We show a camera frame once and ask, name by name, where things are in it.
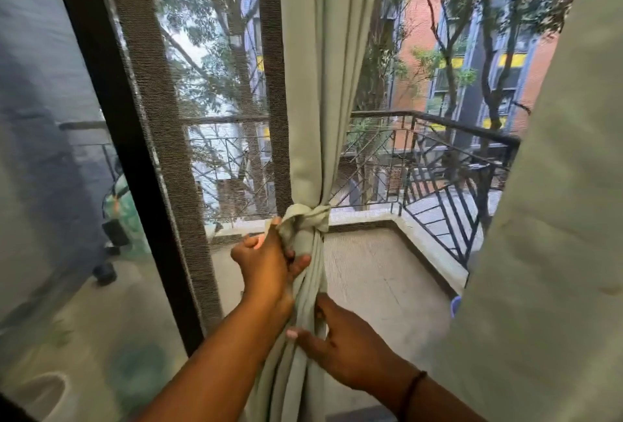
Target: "balcony railing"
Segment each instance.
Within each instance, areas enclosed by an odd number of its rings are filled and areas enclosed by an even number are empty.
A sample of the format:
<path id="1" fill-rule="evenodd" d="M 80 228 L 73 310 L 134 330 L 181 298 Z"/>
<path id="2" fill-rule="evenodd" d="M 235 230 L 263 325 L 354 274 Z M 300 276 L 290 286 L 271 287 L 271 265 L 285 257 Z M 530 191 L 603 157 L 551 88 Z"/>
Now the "balcony railing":
<path id="1" fill-rule="evenodd" d="M 276 214 L 268 116 L 204 117 L 186 125 L 206 223 L 235 226 Z M 60 126 L 105 127 L 104 122 Z M 336 210 L 387 209 L 413 220 L 467 266 L 484 239 L 518 147 L 515 137 L 423 112 L 354 112 L 330 203 Z M 109 155 L 106 162 L 113 163 Z"/>

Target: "blue bucket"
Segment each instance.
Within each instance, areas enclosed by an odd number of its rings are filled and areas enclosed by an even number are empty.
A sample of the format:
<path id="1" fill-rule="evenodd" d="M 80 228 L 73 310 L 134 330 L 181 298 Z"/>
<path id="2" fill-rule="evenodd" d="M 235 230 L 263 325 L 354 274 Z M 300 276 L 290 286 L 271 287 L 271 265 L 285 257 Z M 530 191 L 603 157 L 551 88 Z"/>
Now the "blue bucket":
<path id="1" fill-rule="evenodd" d="M 457 315 L 458 307 L 461 305 L 461 297 L 458 295 L 452 301 L 450 301 L 450 315 L 454 319 Z"/>

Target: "bracelet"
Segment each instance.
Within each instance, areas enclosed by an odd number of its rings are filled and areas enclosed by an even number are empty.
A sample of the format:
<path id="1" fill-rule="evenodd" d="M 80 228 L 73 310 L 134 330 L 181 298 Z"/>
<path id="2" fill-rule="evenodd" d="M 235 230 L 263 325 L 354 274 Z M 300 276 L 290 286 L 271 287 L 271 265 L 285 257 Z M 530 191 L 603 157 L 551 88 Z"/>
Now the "bracelet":
<path id="1" fill-rule="evenodd" d="M 400 422 L 404 422 L 407 420 L 407 411 L 409 410 L 409 402 L 411 401 L 411 396 L 416 391 L 417 385 L 420 381 L 422 381 L 428 373 L 426 371 L 420 371 L 415 378 L 409 384 L 409 388 L 407 388 L 407 392 L 404 395 L 404 399 L 402 400 L 402 404 L 400 404 L 400 410 L 398 411 L 398 420 Z"/>

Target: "person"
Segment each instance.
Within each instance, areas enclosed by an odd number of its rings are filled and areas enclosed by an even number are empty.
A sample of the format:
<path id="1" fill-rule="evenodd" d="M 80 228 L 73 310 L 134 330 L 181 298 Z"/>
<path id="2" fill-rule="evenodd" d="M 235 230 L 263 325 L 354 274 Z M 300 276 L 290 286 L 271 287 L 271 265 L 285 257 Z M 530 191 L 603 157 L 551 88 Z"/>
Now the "person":
<path id="1" fill-rule="evenodd" d="M 261 246 L 245 237 L 231 256 L 240 266 L 244 294 L 183 368 L 138 418 L 139 422 L 234 422 L 255 376 L 294 308 L 291 284 L 310 263 L 282 251 L 272 221 Z M 286 335 L 332 377 L 366 391 L 404 421 L 484 419 L 414 365 L 396 355 L 361 317 L 319 294 L 316 309 L 328 325 L 326 340 L 303 329 Z"/>

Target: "hand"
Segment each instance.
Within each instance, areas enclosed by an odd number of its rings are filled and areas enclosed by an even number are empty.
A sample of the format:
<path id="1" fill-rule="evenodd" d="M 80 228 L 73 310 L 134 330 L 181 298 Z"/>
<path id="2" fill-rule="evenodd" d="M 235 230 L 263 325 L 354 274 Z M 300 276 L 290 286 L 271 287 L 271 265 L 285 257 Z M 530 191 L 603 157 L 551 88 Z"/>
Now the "hand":
<path id="1" fill-rule="evenodd" d="M 259 236 L 246 236 L 232 248 L 231 257 L 240 265 L 244 280 L 243 299 L 276 309 L 283 325 L 294 306 L 292 281 L 309 265 L 311 257 L 302 255 L 294 259 L 294 252 L 284 254 L 276 230 L 280 223 L 279 217 L 272 220 L 263 243 L 260 243 Z"/>
<path id="2" fill-rule="evenodd" d="M 326 340 L 294 328 L 286 332 L 288 338 L 340 383 L 397 409 L 418 370 L 396 355 L 370 324 L 328 295 L 318 294 L 316 310 L 329 326 Z"/>

